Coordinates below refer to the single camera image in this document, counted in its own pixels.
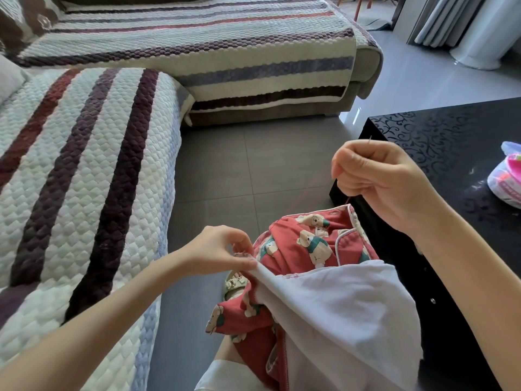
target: white column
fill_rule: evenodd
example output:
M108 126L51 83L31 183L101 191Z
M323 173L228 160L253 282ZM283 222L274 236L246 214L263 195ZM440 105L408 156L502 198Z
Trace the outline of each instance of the white column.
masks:
M520 36L521 0L486 0L450 54L466 66L494 70Z

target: tile grout line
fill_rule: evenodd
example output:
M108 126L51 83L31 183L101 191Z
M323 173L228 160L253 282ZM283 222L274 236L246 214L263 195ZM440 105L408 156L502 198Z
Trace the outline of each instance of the tile grout line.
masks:
M260 225L259 225L259 217L257 216L257 204L255 203L255 194L253 193L253 181L252 181L252 171L250 169L250 159L248 157L248 146L246 145L246 135L244 134L244 127L241 128L242 138L244 140L244 150L246 151L246 163L248 164L248 173L250 174L250 186L252 187L252 196L253 196L253 208L255 209L255 220L257 222L257 233L260 235Z
M298 188L298 189L284 189L283 191L272 191L272 192L263 192L263 193L252 193L252 194L247 194L247 195L237 195L237 196L225 196L225 197L214 197L214 198L211 198L211 199L200 199L200 200L186 200L186 201L176 201L176 203L195 203L195 202L205 202L207 200L220 200L220 199L230 199L230 198L234 198L234 197L245 197L245 196L253 196L254 198L254 201L255 201L255 196L256 195L267 195L269 193L283 193L283 192L291 192L291 191L302 191L302 190L305 190L305 189L315 189L315 188L325 188L325 187L329 187L330 185L318 185L316 187L306 187L306 188Z

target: coffee table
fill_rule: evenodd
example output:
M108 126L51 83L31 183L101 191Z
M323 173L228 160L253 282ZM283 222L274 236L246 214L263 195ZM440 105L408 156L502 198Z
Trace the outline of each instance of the coffee table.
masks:
M367 119L360 136L400 145L518 276L521 210L497 199L486 179L504 158L501 143L521 142L520 110L521 97L380 115ZM500 390L465 318L412 240L380 219L362 197L347 198L336 181L330 197L335 205L353 204L374 249L394 264L413 296L421 322L422 365L471 389Z

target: pink item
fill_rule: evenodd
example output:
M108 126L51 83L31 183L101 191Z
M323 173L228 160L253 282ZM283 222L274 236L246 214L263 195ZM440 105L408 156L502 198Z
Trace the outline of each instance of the pink item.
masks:
M349 204L282 217L259 236L254 256L273 274L295 277L323 267L378 259ZM272 389L286 390L284 330L255 300L257 280L244 276L250 282L243 294L215 307L206 332L232 335L237 351L256 376Z
M521 145L505 141L501 149L505 160L490 173L487 185L502 201L521 209Z

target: striped sofa cover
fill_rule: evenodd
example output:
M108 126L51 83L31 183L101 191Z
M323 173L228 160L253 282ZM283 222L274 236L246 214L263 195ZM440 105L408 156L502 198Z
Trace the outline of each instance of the striped sofa cover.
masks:
M192 96L155 70L49 70L0 106L0 367L166 254ZM144 391L160 299L84 390Z
M372 67L355 66L360 51ZM158 69L194 96L191 113L205 113L338 102L352 78L366 96L381 59L368 32L329 0L200 0L68 5L16 62Z

